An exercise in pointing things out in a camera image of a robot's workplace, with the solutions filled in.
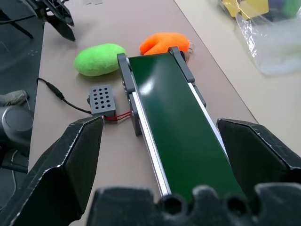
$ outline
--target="black floor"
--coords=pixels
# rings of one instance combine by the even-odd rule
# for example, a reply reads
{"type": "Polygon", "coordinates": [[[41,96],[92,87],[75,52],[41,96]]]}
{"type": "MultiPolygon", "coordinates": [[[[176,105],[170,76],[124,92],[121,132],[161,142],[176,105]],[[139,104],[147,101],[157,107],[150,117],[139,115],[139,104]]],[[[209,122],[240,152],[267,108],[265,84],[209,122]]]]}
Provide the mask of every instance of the black floor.
{"type": "MultiPolygon", "coordinates": [[[[33,14],[21,0],[0,0],[0,8],[11,19],[33,14]]],[[[17,23],[29,31],[34,39],[30,39],[10,24],[0,24],[0,94],[24,89],[30,97],[30,109],[34,111],[44,24],[36,17],[17,23]]],[[[10,160],[12,153],[13,151],[7,152],[6,159],[10,160]]],[[[17,153],[14,163],[28,166],[28,158],[17,153]]],[[[20,186],[26,174],[16,172],[15,176],[17,186],[20,186]]],[[[12,171],[0,169],[0,209],[13,191],[12,171]]]]}

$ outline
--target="black cable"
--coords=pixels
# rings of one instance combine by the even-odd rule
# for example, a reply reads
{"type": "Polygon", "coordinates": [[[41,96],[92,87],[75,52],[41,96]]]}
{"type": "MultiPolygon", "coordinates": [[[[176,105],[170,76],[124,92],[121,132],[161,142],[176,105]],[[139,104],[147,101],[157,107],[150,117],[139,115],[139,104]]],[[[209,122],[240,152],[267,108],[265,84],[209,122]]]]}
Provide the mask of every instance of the black cable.
{"type": "Polygon", "coordinates": [[[33,18],[33,17],[35,17],[35,16],[36,16],[36,15],[31,15],[31,16],[22,17],[22,18],[15,19],[15,20],[1,21],[1,22],[0,22],[0,25],[3,25],[3,24],[10,24],[10,23],[13,23],[13,22],[21,21],[21,20],[27,20],[27,19],[33,18]]]}
{"type": "Polygon", "coordinates": [[[64,95],[62,94],[62,92],[57,88],[57,87],[55,87],[54,85],[52,85],[50,82],[48,82],[48,81],[46,81],[45,79],[43,79],[43,78],[37,78],[37,83],[38,83],[38,81],[43,81],[47,86],[48,86],[48,88],[58,97],[58,98],[60,98],[61,100],[63,100],[67,105],[69,105],[69,106],[71,106],[71,107],[73,107],[73,108],[75,108],[75,109],[77,109],[77,110],[79,110],[79,111],[81,111],[81,112],[84,112],[84,113],[88,113],[88,114],[92,114],[90,111],[87,111],[87,110],[84,110],[84,109],[82,109],[82,108],[79,108],[79,107],[77,107],[77,106],[75,106],[75,105],[73,105],[73,104],[71,104],[71,103],[69,103],[67,100],[65,100],[65,97],[64,97],[64,95]]]}

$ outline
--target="green plush toy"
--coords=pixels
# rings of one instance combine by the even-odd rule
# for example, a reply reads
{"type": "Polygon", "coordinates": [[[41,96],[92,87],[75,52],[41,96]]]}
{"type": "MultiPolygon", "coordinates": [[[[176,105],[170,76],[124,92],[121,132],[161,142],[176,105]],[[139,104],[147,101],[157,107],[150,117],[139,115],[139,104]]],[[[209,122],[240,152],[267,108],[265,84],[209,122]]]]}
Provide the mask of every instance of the green plush toy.
{"type": "Polygon", "coordinates": [[[125,52],[116,44],[93,46],[77,55],[74,67],[85,76],[108,74],[118,69],[117,54],[125,52]]]}

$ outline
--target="yellow object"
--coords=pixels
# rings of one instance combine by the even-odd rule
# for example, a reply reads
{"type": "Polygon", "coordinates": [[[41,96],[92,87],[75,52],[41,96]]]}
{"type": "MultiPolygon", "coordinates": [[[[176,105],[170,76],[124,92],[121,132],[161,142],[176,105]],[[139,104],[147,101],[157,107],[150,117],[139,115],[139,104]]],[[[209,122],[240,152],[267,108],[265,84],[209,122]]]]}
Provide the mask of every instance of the yellow object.
{"type": "Polygon", "coordinates": [[[222,4],[229,11],[231,17],[236,17],[241,12],[245,20],[269,12],[268,0],[222,0],[222,4]]]}

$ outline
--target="orange plush toy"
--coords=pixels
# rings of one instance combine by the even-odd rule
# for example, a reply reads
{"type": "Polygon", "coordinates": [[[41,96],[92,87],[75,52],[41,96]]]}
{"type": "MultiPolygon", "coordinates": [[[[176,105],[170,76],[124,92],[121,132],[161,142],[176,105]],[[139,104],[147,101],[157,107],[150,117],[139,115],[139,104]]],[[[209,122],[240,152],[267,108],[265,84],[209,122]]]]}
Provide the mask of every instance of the orange plush toy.
{"type": "Polygon", "coordinates": [[[142,43],[140,52],[141,55],[166,53],[169,47],[174,46],[177,46],[180,51],[187,52],[189,40],[185,35],[179,33],[156,33],[142,43]]]}

